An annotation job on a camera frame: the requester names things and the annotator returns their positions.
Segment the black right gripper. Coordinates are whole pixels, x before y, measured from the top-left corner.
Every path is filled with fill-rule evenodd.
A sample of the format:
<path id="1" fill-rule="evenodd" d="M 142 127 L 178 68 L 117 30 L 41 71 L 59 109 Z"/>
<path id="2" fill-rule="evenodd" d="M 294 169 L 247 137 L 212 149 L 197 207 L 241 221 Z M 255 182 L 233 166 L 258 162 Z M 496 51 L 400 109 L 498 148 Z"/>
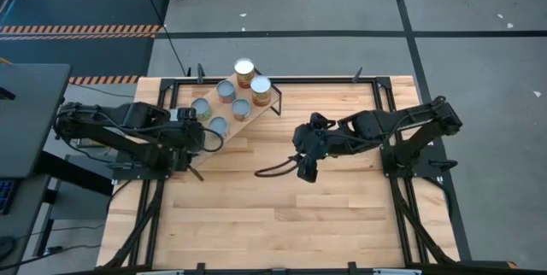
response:
<path id="1" fill-rule="evenodd" d="M 295 162 L 300 179 L 317 180 L 317 161 L 329 156 L 327 133 L 332 127 L 333 123 L 306 123 L 295 129 L 292 143 L 297 152 Z"/>

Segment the green peas can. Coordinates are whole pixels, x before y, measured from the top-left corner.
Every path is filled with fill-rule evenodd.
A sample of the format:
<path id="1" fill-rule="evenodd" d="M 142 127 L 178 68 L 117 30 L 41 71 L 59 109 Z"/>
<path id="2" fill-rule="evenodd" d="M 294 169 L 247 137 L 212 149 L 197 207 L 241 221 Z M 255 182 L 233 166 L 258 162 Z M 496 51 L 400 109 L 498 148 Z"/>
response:
<path id="1" fill-rule="evenodd" d="M 212 110 L 209 105 L 209 101 L 205 98 L 197 98 L 192 103 L 191 106 L 196 110 L 196 118 L 200 121 L 209 120 L 212 116 Z"/>

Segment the teal carrots can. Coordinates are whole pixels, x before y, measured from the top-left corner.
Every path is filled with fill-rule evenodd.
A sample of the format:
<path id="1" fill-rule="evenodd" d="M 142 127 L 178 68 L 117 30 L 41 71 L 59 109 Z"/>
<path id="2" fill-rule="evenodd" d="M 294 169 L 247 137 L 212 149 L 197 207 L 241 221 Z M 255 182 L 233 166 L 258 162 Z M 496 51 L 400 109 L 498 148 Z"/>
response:
<path id="1" fill-rule="evenodd" d="M 209 122 L 209 129 L 220 135 L 222 138 L 226 138 L 228 135 L 228 123 L 226 119 L 221 116 L 214 117 Z"/>

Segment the teal and pink can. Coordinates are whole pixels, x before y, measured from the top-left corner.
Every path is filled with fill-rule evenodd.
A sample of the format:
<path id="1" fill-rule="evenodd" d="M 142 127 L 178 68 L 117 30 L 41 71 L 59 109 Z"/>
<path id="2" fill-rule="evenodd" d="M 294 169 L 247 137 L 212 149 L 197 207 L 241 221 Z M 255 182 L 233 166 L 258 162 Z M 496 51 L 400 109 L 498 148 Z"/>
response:
<path id="1" fill-rule="evenodd" d="M 216 86 L 217 95 L 222 103 L 232 103 L 236 99 L 236 91 L 233 83 L 222 80 Z"/>

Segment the oranges can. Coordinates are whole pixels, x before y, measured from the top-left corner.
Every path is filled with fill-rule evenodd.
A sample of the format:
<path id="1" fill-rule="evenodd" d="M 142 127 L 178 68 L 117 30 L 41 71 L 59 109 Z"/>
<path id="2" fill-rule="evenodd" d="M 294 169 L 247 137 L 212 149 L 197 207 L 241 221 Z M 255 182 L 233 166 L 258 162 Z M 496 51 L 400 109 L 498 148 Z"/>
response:
<path id="1" fill-rule="evenodd" d="M 235 120 L 245 121 L 250 116 L 250 104 L 244 98 L 237 98 L 232 103 L 232 114 Z"/>

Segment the tall orange corn can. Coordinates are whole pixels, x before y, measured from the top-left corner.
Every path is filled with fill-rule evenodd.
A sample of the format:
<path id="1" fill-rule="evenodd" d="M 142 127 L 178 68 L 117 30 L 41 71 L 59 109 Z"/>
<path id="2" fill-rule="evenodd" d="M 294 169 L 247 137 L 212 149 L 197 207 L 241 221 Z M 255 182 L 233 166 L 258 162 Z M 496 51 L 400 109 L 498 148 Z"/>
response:
<path id="1" fill-rule="evenodd" d="M 250 82 L 252 101 L 256 106 L 267 106 L 271 101 L 271 82 L 266 76 L 255 76 Z"/>
<path id="2" fill-rule="evenodd" d="M 248 58 L 240 58 L 234 64 L 238 86 L 249 89 L 252 79 L 255 77 L 255 65 Z"/>

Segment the wooden shelf with black legs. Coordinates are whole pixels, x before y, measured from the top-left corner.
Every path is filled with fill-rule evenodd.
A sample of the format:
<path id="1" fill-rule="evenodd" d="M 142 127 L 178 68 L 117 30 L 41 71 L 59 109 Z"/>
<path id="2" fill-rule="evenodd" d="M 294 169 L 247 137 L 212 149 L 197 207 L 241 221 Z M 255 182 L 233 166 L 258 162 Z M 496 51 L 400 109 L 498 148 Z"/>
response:
<path id="1" fill-rule="evenodd" d="M 236 99 L 244 98 L 250 104 L 250 116 L 247 120 L 241 122 L 234 119 L 232 114 L 232 103 L 222 103 L 217 95 L 216 86 L 222 80 L 229 80 L 233 83 L 236 91 Z M 204 78 L 203 82 L 196 83 L 191 91 L 182 91 L 182 85 L 192 85 L 190 78 L 172 79 L 172 83 L 168 85 L 169 92 L 163 97 L 165 101 L 169 100 L 169 108 L 190 107 L 191 103 L 197 98 L 205 98 L 209 101 L 212 110 L 212 116 L 209 120 L 200 121 L 204 127 L 205 138 L 204 147 L 196 156 L 191 159 L 190 168 L 197 171 L 198 167 L 204 163 L 213 153 L 220 151 L 236 134 L 241 132 L 249 123 L 258 118 L 268 109 L 272 109 L 277 115 L 280 115 L 280 93 L 277 91 L 270 92 L 271 101 L 267 106 L 256 106 L 252 101 L 251 88 L 244 89 L 238 86 L 237 77 L 235 74 L 225 78 Z M 228 123 L 228 135 L 222 138 L 217 133 L 209 129 L 209 122 L 214 117 L 224 117 Z"/>

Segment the black hazard striped floor mat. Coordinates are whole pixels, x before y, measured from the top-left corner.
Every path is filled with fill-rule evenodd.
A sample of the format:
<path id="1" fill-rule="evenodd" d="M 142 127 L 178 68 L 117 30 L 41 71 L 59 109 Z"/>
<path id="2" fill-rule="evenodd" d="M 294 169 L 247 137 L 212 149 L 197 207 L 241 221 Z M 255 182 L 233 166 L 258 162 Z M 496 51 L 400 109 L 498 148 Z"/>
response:
<path id="1" fill-rule="evenodd" d="M 6 0 L 0 57 L 72 66 L 71 82 L 134 84 L 148 73 L 169 0 Z"/>

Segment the grey desk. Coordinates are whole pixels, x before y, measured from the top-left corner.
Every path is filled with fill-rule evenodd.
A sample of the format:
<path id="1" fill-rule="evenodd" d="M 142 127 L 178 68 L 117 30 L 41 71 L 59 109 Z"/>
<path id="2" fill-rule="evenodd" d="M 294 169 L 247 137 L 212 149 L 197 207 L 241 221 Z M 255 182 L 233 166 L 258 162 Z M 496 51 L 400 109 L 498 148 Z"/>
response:
<path id="1" fill-rule="evenodd" d="M 0 178 L 33 173 L 71 72 L 68 64 L 0 65 L 0 87 L 15 95 L 0 100 Z"/>

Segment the keyboard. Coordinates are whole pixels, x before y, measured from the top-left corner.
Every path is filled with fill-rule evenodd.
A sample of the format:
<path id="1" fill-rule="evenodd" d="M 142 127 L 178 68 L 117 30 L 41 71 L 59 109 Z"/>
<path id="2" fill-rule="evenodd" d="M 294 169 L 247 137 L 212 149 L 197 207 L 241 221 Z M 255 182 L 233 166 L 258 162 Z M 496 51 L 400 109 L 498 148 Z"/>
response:
<path id="1" fill-rule="evenodd" d="M 18 181 L 16 179 L 0 178 L 0 215 L 9 212 L 10 205 L 15 199 Z"/>

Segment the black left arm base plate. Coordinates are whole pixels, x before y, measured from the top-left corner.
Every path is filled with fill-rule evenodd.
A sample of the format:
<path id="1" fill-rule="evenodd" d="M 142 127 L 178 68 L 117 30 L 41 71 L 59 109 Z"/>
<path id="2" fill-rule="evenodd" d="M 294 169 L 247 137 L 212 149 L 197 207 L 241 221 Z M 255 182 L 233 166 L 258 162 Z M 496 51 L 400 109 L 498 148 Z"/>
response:
<path id="1" fill-rule="evenodd" d="M 112 179 L 119 180 L 158 180 L 170 178 L 172 172 L 168 169 L 153 169 L 138 163 L 124 162 L 107 165 L 112 171 Z"/>

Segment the black table frame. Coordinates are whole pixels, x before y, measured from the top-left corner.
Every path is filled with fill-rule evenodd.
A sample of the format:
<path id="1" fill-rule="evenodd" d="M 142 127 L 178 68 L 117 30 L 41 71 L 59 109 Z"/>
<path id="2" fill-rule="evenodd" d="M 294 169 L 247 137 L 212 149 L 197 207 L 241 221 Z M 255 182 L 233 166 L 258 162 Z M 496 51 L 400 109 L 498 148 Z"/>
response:
<path id="1" fill-rule="evenodd" d="M 257 178 L 285 161 L 294 129 L 318 112 L 339 120 L 387 104 L 369 82 L 282 77 L 282 111 L 264 111 L 223 148 L 165 185 L 156 269 L 340 268 L 404 263 L 389 180 L 378 150 L 325 159 L 318 179 Z"/>

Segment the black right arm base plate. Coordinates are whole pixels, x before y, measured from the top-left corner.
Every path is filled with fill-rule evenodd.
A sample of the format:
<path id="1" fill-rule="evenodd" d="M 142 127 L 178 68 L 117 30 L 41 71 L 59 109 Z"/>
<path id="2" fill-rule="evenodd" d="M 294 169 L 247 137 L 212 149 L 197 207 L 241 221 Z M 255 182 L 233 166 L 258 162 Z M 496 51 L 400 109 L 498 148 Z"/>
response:
<path id="1" fill-rule="evenodd" d="M 413 166 L 402 167 L 394 162 L 385 161 L 383 163 L 384 174 L 388 178 L 433 178 L 440 177 L 443 173 L 458 165 L 458 161 L 433 161 L 425 160 L 418 162 Z"/>

